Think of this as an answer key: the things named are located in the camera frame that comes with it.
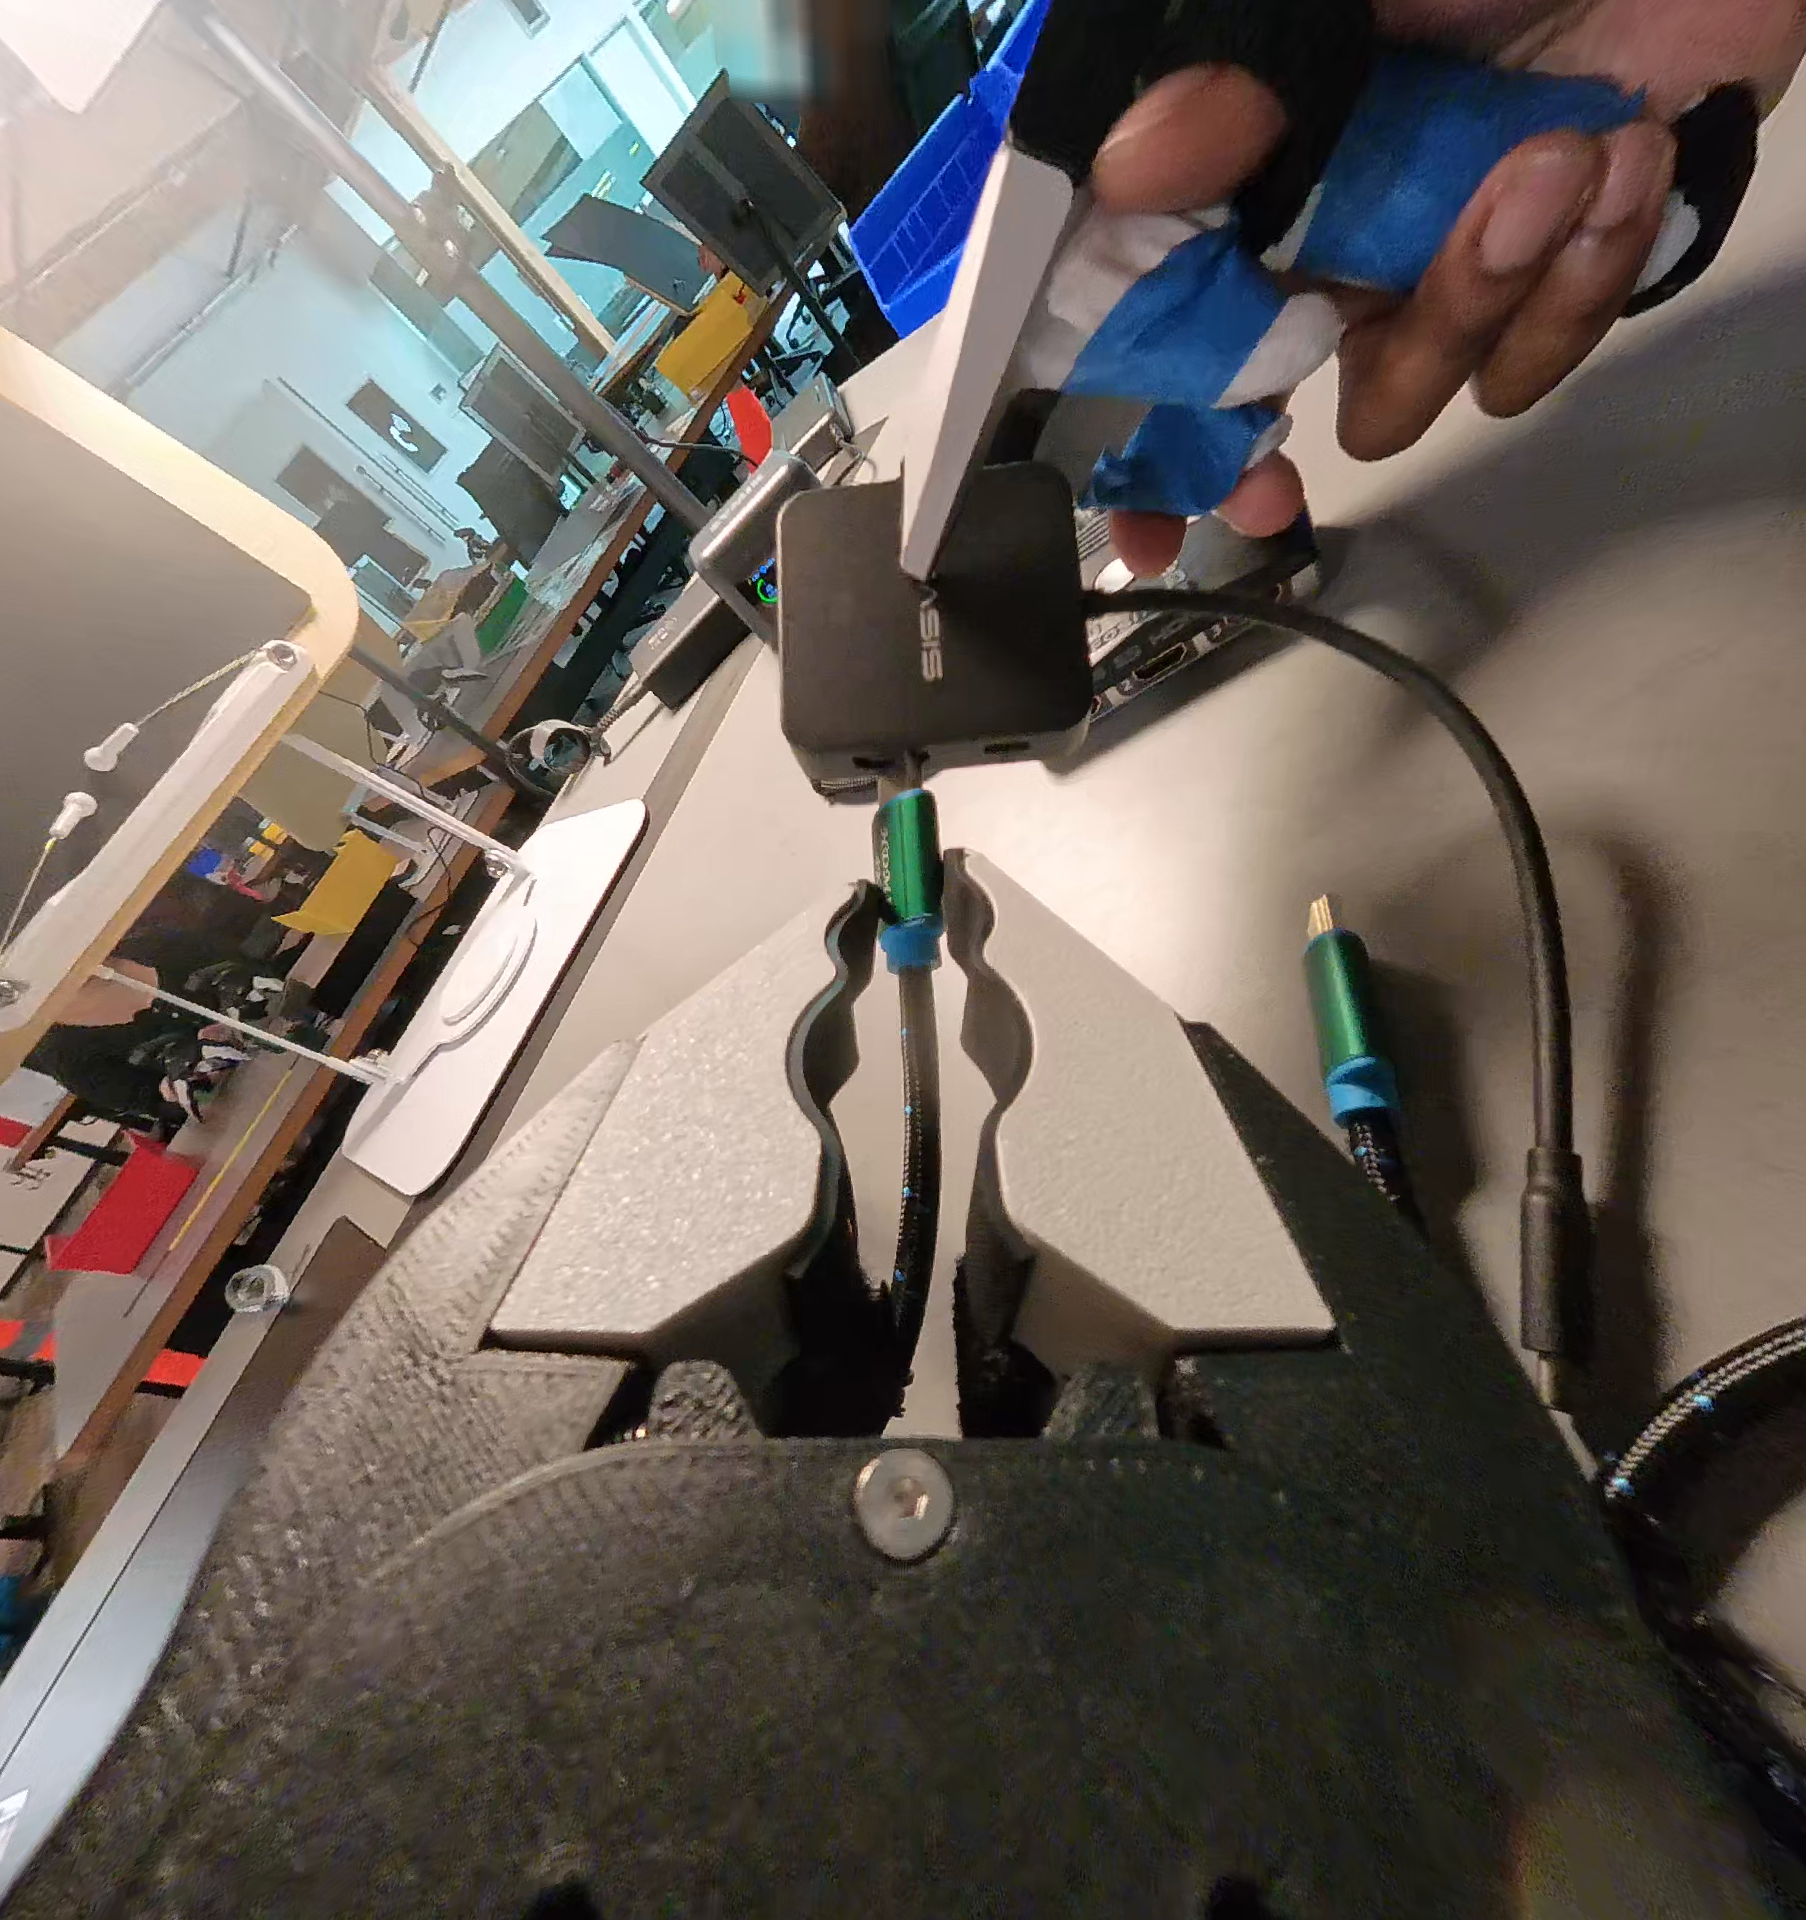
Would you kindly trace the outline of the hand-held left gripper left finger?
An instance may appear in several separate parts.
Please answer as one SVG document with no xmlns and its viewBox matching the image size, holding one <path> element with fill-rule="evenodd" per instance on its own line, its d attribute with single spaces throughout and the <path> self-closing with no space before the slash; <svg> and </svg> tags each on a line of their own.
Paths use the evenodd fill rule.
<svg viewBox="0 0 1806 1920">
<path fill-rule="evenodd" d="M 879 892 L 852 883 L 637 1040 L 487 1328 L 519 1352 L 779 1380 L 877 1291 L 834 1106 L 859 1066 Z"/>
</svg>

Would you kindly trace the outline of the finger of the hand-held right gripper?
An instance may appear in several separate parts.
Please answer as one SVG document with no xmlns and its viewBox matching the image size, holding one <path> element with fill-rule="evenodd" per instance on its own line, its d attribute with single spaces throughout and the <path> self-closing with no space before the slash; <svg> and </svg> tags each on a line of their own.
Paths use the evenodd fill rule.
<svg viewBox="0 0 1806 1920">
<path fill-rule="evenodd" d="M 1146 417 L 1140 400 L 1024 389 L 992 426 L 997 468 L 1039 465 L 1087 483 L 1106 453 L 1120 453 Z"/>
<path fill-rule="evenodd" d="M 899 565 L 916 584 L 937 574 L 1073 203 L 1076 186 L 1053 163 L 1016 142 L 994 155 L 907 420 Z"/>
</svg>

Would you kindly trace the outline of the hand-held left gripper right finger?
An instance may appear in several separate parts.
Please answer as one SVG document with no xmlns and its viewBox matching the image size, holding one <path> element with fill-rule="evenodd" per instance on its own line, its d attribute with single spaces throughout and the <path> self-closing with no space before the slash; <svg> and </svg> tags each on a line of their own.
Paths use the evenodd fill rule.
<svg viewBox="0 0 1806 1920">
<path fill-rule="evenodd" d="M 963 1330 L 1053 1380 L 1320 1348 L 1304 1254 L 1170 1003 L 994 861 L 948 860 L 961 1045 L 989 1106 Z"/>
</svg>

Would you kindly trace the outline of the blue plastic bin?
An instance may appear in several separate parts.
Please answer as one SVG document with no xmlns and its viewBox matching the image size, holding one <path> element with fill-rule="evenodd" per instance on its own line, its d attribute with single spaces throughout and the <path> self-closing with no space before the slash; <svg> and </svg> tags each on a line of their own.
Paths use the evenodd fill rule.
<svg viewBox="0 0 1806 1920">
<path fill-rule="evenodd" d="M 848 224 L 854 256 L 891 328 L 911 338 L 944 308 L 984 179 L 1028 72 L 1047 3 L 1019 4 L 963 82 Z"/>
</svg>

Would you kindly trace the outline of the black usb hub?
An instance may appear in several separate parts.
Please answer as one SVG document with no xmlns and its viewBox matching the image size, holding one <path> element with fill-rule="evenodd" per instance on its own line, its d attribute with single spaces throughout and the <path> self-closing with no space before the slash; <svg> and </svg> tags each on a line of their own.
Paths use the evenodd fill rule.
<svg viewBox="0 0 1806 1920">
<path fill-rule="evenodd" d="M 973 472 L 931 584 L 899 520 L 886 483 L 800 494 L 776 523 L 781 725 L 811 786 L 1071 753 L 1093 680 L 1066 479 Z"/>
</svg>

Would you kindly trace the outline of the small yellow bin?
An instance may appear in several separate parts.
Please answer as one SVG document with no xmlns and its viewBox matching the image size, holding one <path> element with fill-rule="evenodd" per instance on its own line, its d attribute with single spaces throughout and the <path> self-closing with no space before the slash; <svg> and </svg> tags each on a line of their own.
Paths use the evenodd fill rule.
<svg viewBox="0 0 1806 1920">
<path fill-rule="evenodd" d="M 314 938 L 353 934 L 381 891 L 405 864 L 408 857 L 393 851 L 388 841 L 348 830 L 303 903 L 293 911 L 273 916 L 273 924 Z"/>
<path fill-rule="evenodd" d="M 770 300 L 737 275 L 724 275 L 657 354 L 656 374 L 693 401 L 724 393 L 724 369 L 746 347 L 768 306 Z"/>
</svg>

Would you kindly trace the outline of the black monitor on stand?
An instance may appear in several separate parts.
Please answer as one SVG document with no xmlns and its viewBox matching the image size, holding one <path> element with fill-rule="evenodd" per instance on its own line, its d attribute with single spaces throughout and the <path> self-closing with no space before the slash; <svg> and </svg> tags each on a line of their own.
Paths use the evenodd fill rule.
<svg viewBox="0 0 1806 1920">
<path fill-rule="evenodd" d="M 788 286 L 843 227 L 841 198 L 727 72 L 651 161 L 646 192 L 758 296 Z"/>
</svg>

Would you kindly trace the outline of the dark grey power bank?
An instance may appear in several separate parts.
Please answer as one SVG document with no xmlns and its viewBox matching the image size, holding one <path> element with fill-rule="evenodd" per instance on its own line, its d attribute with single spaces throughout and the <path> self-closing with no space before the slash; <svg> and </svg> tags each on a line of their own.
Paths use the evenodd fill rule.
<svg viewBox="0 0 1806 1920">
<path fill-rule="evenodd" d="M 776 606 L 761 601 L 751 582 L 776 558 L 776 523 L 784 507 L 818 488 L 816 468 L 774 450 L 691 541 L 700 580 L 759 636 L 776 636 Z"/>
</svg>

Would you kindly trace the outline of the grey metal pole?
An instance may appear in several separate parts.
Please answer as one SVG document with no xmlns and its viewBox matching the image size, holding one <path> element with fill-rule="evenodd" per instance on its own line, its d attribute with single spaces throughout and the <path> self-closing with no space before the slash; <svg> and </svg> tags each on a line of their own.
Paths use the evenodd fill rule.
<svg viewBox="0 0 1806 1920">
<path fill-rule="evenodd" d="M 343 181 L 372 208 L 412 259 L 491 328 L 498 344 L 596 444 L 622 461 L 685 526 L 698 531 L 707 524 L 712 513 L 700 495 L 691 494 L 621 410 L 594 392 L 507 298 L 482 279 L 468 259 L 468 241 L 454 217 L 429 214 L 409 204 L 302 87 L 291 84 L 279 64 L 258 55 L 215 6 L 181 4 L 178 13 L 246 89 L 319 159 L 324 172 Z"/>
</svg>

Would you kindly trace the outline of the black power adapter brick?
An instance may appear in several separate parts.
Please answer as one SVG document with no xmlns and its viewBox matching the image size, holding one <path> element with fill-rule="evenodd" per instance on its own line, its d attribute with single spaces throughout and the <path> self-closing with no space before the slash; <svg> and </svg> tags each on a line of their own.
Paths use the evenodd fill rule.
<svg viewBox="0 0 1806 1920">
<path fill-rule="evenodd" d="M 632 679 L 663 708 L 687 708 L 749 636 L 753 629 L 730 601 L 691 580 L 632 648 Z"/>
</svg>

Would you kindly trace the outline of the black computer monitor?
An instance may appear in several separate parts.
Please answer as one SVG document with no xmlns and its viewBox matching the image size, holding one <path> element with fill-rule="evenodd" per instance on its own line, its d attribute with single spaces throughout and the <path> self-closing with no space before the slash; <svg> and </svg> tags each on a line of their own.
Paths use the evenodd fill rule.
<svg viewBox="0 0 1806 1920">
<path fill-rule="evenodd" d="M 550 488 L 572 476 L 582 425 L 504 346 L 487 350 L 464 378 L 460 413 Z"/>
</svg>

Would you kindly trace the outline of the red plastic bin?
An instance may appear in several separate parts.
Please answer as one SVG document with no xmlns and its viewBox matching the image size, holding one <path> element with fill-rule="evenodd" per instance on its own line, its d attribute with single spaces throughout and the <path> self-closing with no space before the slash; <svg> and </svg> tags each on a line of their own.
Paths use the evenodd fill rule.
<svg viewBox="0 0 1806 1920">
<path fill-rule="evenodd" d="M 67 1276 L 134 1276 L 196 1186 L 198 1171 L 196 1158 L 136 1141 L 129 1158 L 82 1224 L 67 1236 L 47 1236 L 47 1270 Z"/>
</svg>

